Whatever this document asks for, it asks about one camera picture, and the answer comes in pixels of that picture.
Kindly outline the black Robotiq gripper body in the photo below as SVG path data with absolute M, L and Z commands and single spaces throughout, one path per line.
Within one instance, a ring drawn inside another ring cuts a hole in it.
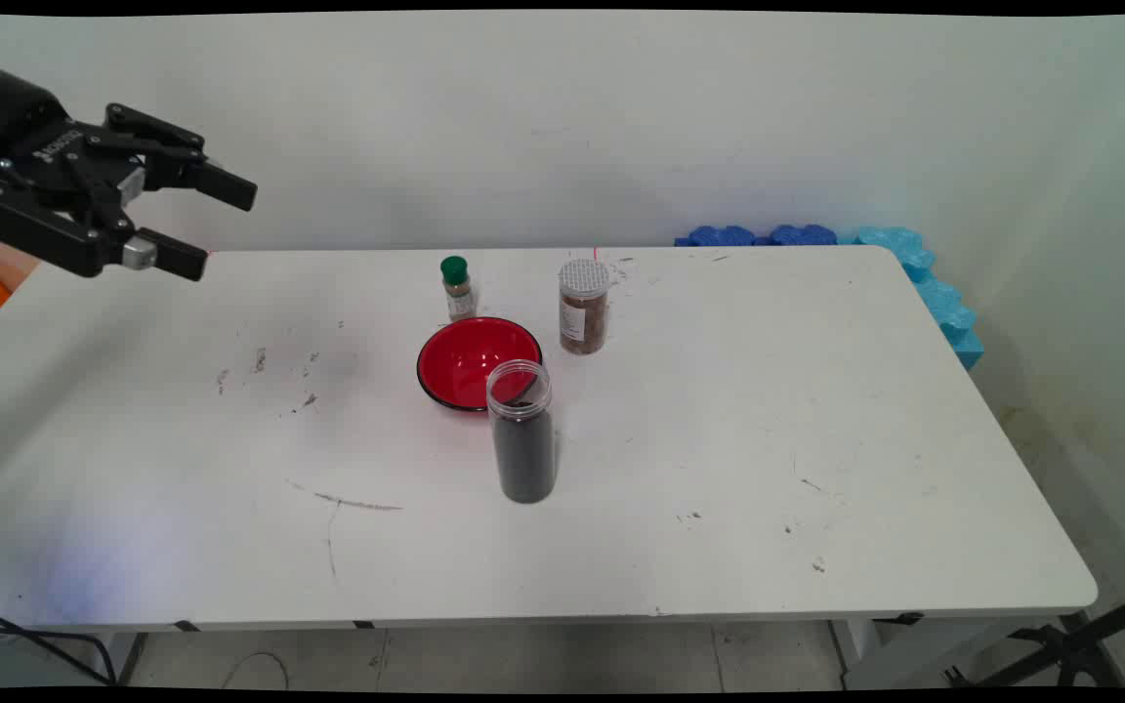
M 53 211 L 72 211 L 88 201 L 68 164 L 84 164 L 112 191 L 117 205 L 140 196 L 140 157 L 88 152 L 89 137 L 105 139 L 119 130 L 124 103 L 107 103 L 104 121 L 86 123 L 68 114 L 58 98 L 0 67 L 0 193 L 22 195 Z

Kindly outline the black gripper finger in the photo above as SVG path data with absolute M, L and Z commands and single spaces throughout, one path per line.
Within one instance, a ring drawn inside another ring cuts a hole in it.
M 0 188 L 0 243 L 80 277 L 104 274 L 108 265 L 159 269 L 199 281 L 209 252 L 126 218 L 108 224 L 71 219 L 44 208 L 36 197 Z
M 102 126 L 86 132 L 94 154 L 124 154 L 145 169 L 144 190 L 190 188 L 242 211 L 253 209 L 258 187 L 214 163 L 201 135 L 136 108 L 110 103 Z

